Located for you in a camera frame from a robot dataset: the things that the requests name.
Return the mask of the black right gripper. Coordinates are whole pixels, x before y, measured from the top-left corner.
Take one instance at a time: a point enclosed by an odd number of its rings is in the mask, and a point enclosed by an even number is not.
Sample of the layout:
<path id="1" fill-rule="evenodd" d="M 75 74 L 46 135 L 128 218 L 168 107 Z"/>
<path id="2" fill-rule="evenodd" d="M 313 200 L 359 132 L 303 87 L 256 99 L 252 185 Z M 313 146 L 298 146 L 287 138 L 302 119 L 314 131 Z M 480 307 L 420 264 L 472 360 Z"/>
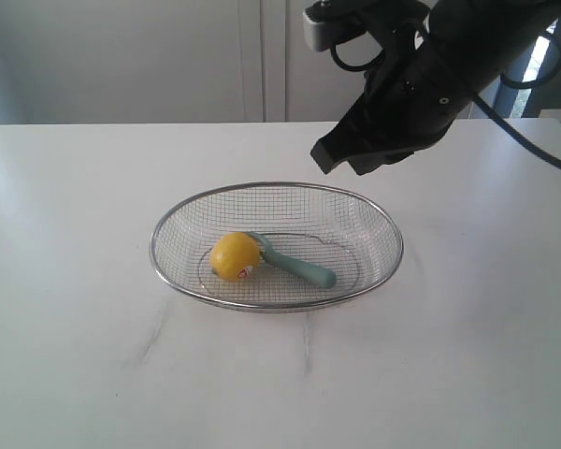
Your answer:
<path id="1" fill-rule="evenodd" d="M 469 101 L 458 79 L 469 66 L 474 18 L 366 19 L 385 53 L 361 94 L 310 156 L 324 174 L 347 162 L 359 176 L 436 144 Z"/>

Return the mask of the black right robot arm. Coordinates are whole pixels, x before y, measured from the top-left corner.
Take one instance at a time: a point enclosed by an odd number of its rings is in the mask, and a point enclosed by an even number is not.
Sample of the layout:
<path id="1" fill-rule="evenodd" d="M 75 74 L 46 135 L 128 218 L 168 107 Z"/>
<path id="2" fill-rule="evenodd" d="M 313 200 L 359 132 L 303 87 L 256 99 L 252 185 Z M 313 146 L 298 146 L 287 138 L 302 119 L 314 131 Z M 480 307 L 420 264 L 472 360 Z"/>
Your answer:
<path id="1" fill-rule="evenodd" d="M 309 46 L 372 36 L 380 53 L 362 65 L 363 93 L 319 138 L 311 157 L 323 172 L 348 163 L 360 175 L 438 143 L 458 113 L 481 102 L 493 80 L 512 89 L 508 65 L 561 15 L 561 1 L 319 1 L 303 14 Z"/>

